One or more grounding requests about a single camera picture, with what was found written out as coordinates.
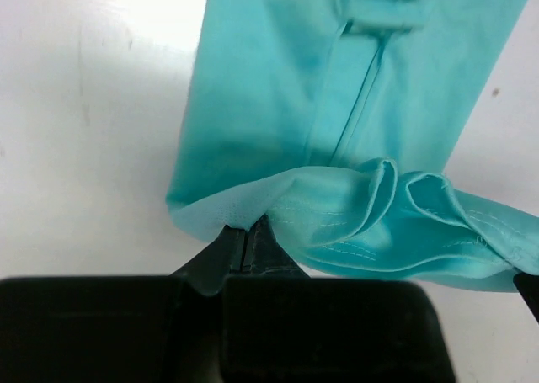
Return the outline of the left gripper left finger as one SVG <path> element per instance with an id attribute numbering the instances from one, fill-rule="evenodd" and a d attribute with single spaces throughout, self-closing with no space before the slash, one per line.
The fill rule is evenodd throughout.
<path id="1" fill-rule="evenodd" d="M 4 279 L 2 381 L 212 380 L 217 297 L 245 237 L 227 227 L 171 274 Z"/>

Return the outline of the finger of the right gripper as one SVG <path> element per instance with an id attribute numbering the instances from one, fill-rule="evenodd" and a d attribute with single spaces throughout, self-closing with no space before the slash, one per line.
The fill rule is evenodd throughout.
<path id="1" fill-rule="evenodd" d="M 533 316 L 539 316 L 539 277 L 518 273 L 513 283 Z"/>

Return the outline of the teal t shirt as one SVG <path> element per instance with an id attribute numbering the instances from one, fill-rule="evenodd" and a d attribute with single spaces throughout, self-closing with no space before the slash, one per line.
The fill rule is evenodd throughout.
<path id="1" fill-rule="evenodd" d="M 166 202 L 299 263 L 512 291 L 538 219 L 443 169 L 527 0 L 207 0 Z"/>

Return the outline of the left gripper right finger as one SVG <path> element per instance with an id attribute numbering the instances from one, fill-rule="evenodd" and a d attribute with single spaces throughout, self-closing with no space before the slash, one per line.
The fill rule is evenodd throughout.
<path id="1" fill-rule="evenodd" d="M 402 281 L 312 278 L 266 218 L 221 291 L 226 382 L 452 382 L 429 297 Z"/>

